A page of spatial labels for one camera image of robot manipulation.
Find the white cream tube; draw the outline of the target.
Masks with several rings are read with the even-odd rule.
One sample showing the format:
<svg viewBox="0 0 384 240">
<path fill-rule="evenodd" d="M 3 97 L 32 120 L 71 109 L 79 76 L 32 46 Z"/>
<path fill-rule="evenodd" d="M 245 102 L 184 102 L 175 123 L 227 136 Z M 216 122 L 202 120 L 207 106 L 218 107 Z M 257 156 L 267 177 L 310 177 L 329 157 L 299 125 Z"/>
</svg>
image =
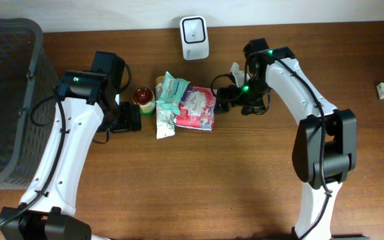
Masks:
<svg viewBox="0 0 384 240">
<path fill-rule="evenodd" d="M 164 76 L 159 76 L 155 80 L 157 139 L 163 139 L 175 135 L 173 112 L 170 110 L 165 110 L 158 102 L 163 92 L 163 80 Z"/>
</svg>

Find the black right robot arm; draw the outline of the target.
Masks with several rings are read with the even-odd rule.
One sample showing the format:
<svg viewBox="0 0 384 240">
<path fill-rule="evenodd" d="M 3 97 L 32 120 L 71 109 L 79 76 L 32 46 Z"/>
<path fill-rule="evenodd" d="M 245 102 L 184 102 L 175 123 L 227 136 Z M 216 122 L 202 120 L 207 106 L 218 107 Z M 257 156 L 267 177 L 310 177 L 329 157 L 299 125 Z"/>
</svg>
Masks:
<svg viewBox="0 0 384 240">
<path fill-rule="evenodd" d="M 242 83 L 232 73 L 232 85 L 213 90 L 214 112 L 240 106 L 242 115 L 263 115 L 272 91 L 280 96 L 298 128 L 292 152 L 293 168 L 302 182 L 299 218 L 292 239 L 332 239 L 335 200 L 357 160 L 357 118 L 339 110 L 312 85 L 288 47 L 270 48 L 264 38 L 243 48 Z"/>
</svg>

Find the teal wipes packet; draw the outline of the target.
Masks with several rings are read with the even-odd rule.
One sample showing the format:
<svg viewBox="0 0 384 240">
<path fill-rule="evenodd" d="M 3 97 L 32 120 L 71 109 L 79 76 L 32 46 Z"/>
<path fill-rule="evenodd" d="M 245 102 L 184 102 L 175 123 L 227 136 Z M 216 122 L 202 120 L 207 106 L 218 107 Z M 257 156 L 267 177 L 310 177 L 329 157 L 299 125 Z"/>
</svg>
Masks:
<svg viewBox="0 0 384 240">
<path fill-rule="evenodd" d="M 170 110 L 175 115 L 179 115 L 179 104 L 189 84 L 189 81 L 175 78 L 170 72 L 166 71 L 162 84 L 162 92 L 160 98 L 156 100 L 156 103 L 164 110 Z"/>
</svg>

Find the green lid jar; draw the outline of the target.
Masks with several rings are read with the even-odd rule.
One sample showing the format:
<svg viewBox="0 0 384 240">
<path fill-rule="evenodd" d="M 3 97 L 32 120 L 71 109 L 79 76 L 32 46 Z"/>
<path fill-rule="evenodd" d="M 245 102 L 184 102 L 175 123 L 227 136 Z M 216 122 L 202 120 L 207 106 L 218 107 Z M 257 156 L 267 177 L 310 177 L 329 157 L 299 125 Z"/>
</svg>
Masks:
<svg viewBox="0 0 384 240">
<path fill-rule="evenodd" d="M 154 92 L 147 88 L 141 87 L 135 90 L 132 100 L 134 104 L 139 106 L 142 116 L 150 116 L 154 114 L 156 108 Z"/>
</svg>

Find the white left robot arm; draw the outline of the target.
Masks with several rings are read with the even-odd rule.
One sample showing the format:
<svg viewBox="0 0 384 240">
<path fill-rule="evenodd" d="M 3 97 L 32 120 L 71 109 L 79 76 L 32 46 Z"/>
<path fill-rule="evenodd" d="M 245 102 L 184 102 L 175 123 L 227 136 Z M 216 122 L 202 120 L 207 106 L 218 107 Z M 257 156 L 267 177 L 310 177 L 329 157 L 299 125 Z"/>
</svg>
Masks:
<svg viewBox="0 0 384 240">
<path fill-rule="evenodd" d="M 97 240 L 75 218 L 81 172 L 94 136 L 141 130 L 138 105 L 121 101 L 131 70 L 118 55 L 96 52 L 88 71 L 68 71 L 53 90 L 55 118 L 41 162 L 18 207 L 0 212 L 6 239 Z"/>
</svg>

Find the red purple tissue pack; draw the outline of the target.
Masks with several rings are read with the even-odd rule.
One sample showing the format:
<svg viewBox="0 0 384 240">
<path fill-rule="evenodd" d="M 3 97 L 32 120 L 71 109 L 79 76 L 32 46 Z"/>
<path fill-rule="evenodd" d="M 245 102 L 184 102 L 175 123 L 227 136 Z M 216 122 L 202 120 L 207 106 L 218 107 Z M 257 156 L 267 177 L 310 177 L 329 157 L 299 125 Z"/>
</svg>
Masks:
<svg viewBox="0 0 384 240">
<path fill-rule="evenodd" d="M 209 88 L 188 86 L 174 118 L 177 127 L 212 131 L 216 98 Z"/>
</svg>

